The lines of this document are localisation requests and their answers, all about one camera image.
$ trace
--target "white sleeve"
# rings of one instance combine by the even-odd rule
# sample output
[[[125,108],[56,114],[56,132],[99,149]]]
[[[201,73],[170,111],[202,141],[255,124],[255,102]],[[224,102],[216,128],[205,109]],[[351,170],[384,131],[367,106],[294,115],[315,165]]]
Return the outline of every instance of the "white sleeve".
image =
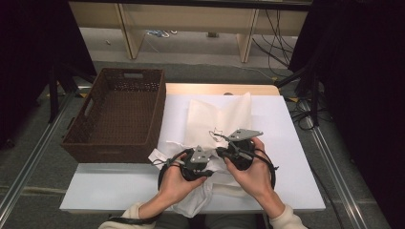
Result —
[[[283,214],[276,219],[269,220],[273,229],[304,229],[301,219],[294,215],[292,208],[286,205]]]
[[[129,209],[127,209],[122,216],[124,218],[129,219],[139,219],[139,207],[142,206],[143,203],[136,203],[132,205]],[[122,224],[118,222],[106,221],[102,223],[98,229],[153,229],[155,228],[155,222],[151,224],[144,224],[144,225],[128,225]]]

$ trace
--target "white cloth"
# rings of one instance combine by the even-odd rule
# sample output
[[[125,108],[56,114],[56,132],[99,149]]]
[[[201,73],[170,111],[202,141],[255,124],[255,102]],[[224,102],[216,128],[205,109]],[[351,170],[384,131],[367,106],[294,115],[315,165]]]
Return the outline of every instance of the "white cloth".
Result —
[[[251,128],[251,97],[250,94],[235,96],[235,99],[222,108],[198,100],[189,104],[187,125],[183,144],[167,141],[166,152],[155,150],[150,156],[151,161],[166,161],[177,153],[201,146],[210,151],[212,156],[205,170],[216,172],[185,199],[172,206],[173,210],[188,218],[196,216],[211,200],[212,194],[242,197],[245,191],[227,171],[224,160],[217,156],[215,148],[227,147],[227,142],[220,137],[213,138],[212,133],[229,136],[237,129]]]

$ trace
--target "floor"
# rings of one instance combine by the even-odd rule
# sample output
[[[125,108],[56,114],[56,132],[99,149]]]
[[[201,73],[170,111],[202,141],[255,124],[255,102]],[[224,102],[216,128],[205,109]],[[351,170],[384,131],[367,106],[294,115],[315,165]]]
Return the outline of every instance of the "floor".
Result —
[[[145,35],[138,58],[129,60],[120,31],[95,29],[81,29],[81,31],[90,55],[97,63],[108,61],[226,66],[236,70],[252,70],[271,80],[282,78],[283,76],[279,74],[289,73],[283,64],[268,58],[267,54],[254,44],[248,62],[241,63],[233,34],[221,33],[216,38],[207,37],[206,32],[179,31],[177,34],[170,34],[168,38]],[[259,45],[269,49],[266,40],[271,41],[272,37],[266,36],[265,40],[262,36],[255,35],[254,38]],[[285,37],[292,47],[296,39],[297,37]],[[279,50],[272,53],[288,62]],[[274,71],[278,74],[265,72],[269,66],[276,69]],[[295,83],[291,82],[285,86],[281,94],[287,97],[294,96]],[[0,199],[5,198],[25,162],[30,158],[31,152],[35,150],[36,142],[46,131],[48,119],[45,117],[49,111],[47,93],[44,91],[38,98],[39,106],[32,110],[30,118],[15,135],[16,145],[0,152]],[[81,106],[82,98],[75,97],[73,100],[69,110],[66,111],[68,116],[74,116]],[[325,101],[321,102],[321,106],[325,106]],[[296,110],[297,106],[305,109],[306,104],[306,101],[299,104],[287,102],[291,111]],[[310,228],[390,228],[355,164],[351,163],[350,154],[330,116],[327,112],[321,113],[320,116],[320,128],[316,130],[303,130],[310,126],[310,120],[306,118],[295,124],[309,164],[320,178],[317,182],[327,209],[322,212],[297,214]],[[35,170],[28,177],[28,182],[14,203],[12,211],[9,212],[10,215],[3,228],[97,228],[107,219],[105,214],[74,215],[59,210],[61,199],[69,187],[77,165],[66,152],[60,150],[59,146],[69,122],[70,120],[65,118],[55,128],[53,139],[46,144],[45,154],[38,159]],[[337,174],[333,170],[335,169],[333,164],[338,169]]]

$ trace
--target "white table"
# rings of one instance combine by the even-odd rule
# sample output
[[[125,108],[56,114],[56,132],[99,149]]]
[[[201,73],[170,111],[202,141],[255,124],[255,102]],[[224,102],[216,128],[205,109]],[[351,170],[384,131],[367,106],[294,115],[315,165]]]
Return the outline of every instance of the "white table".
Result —
[[[168,94],[160,132],[162,142],[182,142],[188,102],[196,98],[222,106],[234,96]],[[252,129],[263,131],[260,139],[276,172],[275,190],[297,211],[324,210],[307,159],[295,132],[284,99],[279,95],[252,96]],[[159,170],[148,164],[79,164],[60,206],[72,213],[122,212],[137,201],[147,201],[157,192]],[[214,194],[201,213],[257,213],[262,208],[251,197],[233,198]]]

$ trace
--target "wicker basket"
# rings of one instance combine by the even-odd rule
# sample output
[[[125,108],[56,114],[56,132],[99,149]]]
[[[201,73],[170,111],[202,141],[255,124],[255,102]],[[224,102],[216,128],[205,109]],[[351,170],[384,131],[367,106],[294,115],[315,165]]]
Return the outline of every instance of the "wicker basket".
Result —
[[[61,146],[79,163],[149,163],[165,98],[162,70],[103,69]]]

